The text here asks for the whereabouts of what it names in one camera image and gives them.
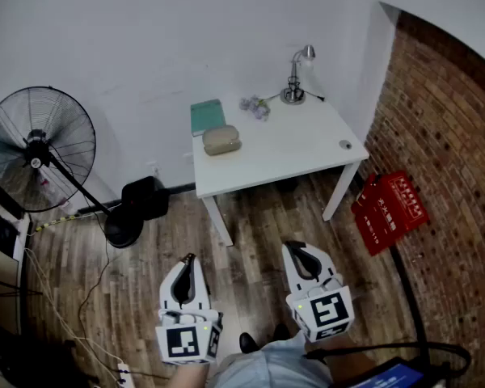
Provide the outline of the beige glasses case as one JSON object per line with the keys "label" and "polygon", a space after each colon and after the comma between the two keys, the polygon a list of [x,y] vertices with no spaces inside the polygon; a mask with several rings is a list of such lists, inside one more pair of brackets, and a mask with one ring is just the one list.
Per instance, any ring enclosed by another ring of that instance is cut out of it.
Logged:
{"label": "beige glasses case", "polygon": [[202,141],[205,153],[209,156],[233,152],[242,146],[239,131],[228,124],[205,131]]}

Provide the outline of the person's right forearm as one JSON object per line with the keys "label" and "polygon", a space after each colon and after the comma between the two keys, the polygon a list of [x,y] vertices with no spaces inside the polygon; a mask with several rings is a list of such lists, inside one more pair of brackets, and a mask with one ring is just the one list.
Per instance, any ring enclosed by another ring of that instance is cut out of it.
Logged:
{"label": "person's right forearm", "polygon": [[[348,333],[336,335],[330,339],[323,339],[317,343],[306,343],[306,351],[316,349],[333,350],[338,348],[355,348],[356,344]],[[359,377],[361,374],[376,367],[376,363],[363,352],[344,356],[327,356],[324,359],[334,383],[346,382],[348,379]]]}

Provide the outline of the white power strip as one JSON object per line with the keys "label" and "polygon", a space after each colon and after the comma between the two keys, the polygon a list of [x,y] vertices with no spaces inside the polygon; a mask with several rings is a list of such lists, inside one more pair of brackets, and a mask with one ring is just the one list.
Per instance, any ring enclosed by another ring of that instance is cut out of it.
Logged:
{"label": "white power strip", "polygon": [[117,368],[120,374],[119,386],[120,388],[136,388],[133,382],[133,377],[130,368],[124,362],[119,362]]}

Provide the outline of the person's light blue clothing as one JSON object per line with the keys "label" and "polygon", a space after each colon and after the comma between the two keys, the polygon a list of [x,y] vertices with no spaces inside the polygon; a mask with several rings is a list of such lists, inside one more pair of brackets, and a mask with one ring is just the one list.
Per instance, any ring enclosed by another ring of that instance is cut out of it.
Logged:
{"label": "person's light blue clothing", "polygon": [[248,354],[225,358],[207,388],[328,388],[329,368],[306,358],[306,337],[298,332]]}

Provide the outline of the person's left forearm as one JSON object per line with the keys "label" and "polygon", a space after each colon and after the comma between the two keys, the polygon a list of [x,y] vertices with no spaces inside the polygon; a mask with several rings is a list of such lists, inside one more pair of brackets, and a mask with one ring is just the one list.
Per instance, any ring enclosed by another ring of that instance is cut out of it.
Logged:
{"label": "person's left forearm", "polygon": [[205,388],[210,363],[178,365],[166,388]]}

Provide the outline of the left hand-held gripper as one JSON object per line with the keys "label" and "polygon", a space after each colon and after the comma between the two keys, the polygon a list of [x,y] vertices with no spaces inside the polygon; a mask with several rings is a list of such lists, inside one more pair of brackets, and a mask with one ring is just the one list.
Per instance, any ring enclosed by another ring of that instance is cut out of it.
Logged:
{"label": "left hand-held gripper", "polygon": [[[199,259],[183,257],[160,285],[162,307],[209,309],[209,288]],[[216,310],[164,310],[155,327],[161,359],[170,365],[213,363],[217,359],[223,313]]]}

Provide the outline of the yellow black striped strip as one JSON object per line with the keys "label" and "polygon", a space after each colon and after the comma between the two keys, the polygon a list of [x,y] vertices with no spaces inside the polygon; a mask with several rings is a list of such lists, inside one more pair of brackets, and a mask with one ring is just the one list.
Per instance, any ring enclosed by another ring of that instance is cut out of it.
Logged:
{"label": "yellow black striped strip", "polygon": [[64,222],[68,222],[68,221],[74,221],[74,220],[78,220],[82,217],[82,215],[69,215],[67,217],[60,217],[58,218],[57,220],[52,220],[52,221],[47,221],[47,222],[44,222],[42,224],[39,224],[38,226],[35,227],[34,229],[34,232],[35,233],[38,233],[50,226],[55,226],[55,225],[58,225],[58,224],[61,224],[61,223],[64,223]]}

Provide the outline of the silver desk lamp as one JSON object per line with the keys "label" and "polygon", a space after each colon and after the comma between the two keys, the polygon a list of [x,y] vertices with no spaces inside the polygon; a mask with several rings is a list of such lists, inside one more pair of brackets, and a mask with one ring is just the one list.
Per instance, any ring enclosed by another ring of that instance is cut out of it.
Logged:
{"label": "silver desk lamp", "polygon": [[291,71],[288,77],[288,86],[280,93],[280,100],[288,105],[298,105],[305,100],[305,91],[301,88],[297,74],[297,64],[304,58],[307,61],[315,59],[314,46],[307,44],[295,52],[291,60]]}

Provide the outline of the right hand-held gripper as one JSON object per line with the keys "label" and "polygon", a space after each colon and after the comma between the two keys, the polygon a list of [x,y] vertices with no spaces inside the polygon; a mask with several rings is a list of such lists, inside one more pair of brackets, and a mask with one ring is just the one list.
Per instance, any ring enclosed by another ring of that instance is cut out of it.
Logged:
{"label": "right hand-held gripper", "polygon": [[282,256],[290,289],[286,303],[306,339],[315,343],[348,331],[355,319],[350,289],[335,275],[331,257],[300,241],[286,241]]}

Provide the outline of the purple artificial flower sprig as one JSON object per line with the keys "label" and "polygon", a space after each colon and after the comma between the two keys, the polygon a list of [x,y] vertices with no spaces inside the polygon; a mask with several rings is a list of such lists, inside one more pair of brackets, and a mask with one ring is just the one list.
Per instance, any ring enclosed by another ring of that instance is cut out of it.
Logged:
{"label": "purple artificial flower sprig", "polygon": [[250,98],[241,98],[239,100],[239,109],[244,112],[250,112],[257,120],[266,121],[271,113],[270,103],[279,95],[273,95],[267,98],[260,98],[253,95]]}

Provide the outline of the white table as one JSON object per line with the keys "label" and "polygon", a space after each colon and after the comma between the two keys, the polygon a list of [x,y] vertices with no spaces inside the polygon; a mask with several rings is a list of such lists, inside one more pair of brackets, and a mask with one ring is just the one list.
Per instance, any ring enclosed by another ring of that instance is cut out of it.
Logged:
{"label": "white table", "polygon": [[[358,167],[369,156],[363,142],[328,101],[308,98],[290,106],[274,99],[269,118],[262,121],[240,110],[239,100],[237,95],[221,97],[226,123],[239,131],[239,150],[209,156],[201,137],[192,139],[196,195],[203,201],[223,244],[230,247],[233,242],[217,206],[217,196],[342,167],[323,210],[323,220],[331,220]],[[352,148],[342,149],[341,140],[349,141]]]}

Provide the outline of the black bag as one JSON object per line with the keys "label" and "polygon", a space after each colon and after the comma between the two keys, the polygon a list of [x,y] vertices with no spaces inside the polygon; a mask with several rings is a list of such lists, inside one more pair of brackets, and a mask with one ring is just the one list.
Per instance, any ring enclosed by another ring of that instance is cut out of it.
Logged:
{"label": "black bag", "polygon": [[121,206],[144,221],[165,216],[169,199],[169,190],[154,176],[126,184],[121,192]]}

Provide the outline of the teal book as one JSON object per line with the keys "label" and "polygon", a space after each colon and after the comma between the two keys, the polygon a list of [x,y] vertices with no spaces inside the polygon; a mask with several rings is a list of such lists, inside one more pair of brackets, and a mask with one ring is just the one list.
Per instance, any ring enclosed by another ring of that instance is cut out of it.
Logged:
{"label": "teal book", "polygon": [[221,100],[211,99],[190,107],[191,133],[194,137],[226,124]]}

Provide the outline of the black standing fan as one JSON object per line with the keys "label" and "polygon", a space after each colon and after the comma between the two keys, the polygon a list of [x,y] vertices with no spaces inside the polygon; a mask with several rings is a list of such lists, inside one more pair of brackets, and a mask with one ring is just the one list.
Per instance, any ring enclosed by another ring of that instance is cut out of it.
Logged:
{"label": "black standing fan", "polygon": [[123,204],[108,208],[86,189],[95,154],[92,120],[64,91],[29,86],[0,102],[0,188],[27,213],[55,209],[80,194],[105,215],[107,242],[130,247],[144,222]]}

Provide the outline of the black tablet with blue screen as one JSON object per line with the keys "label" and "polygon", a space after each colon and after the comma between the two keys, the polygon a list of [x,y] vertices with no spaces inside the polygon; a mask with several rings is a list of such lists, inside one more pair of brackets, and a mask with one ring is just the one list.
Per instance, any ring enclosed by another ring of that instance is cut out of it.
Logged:
{"label": "black tablet with blue screen", "polygon": [[410,388],[423,378],[424,374],[409,361],[395,357],[359,376],[334,383],[331,388]]}

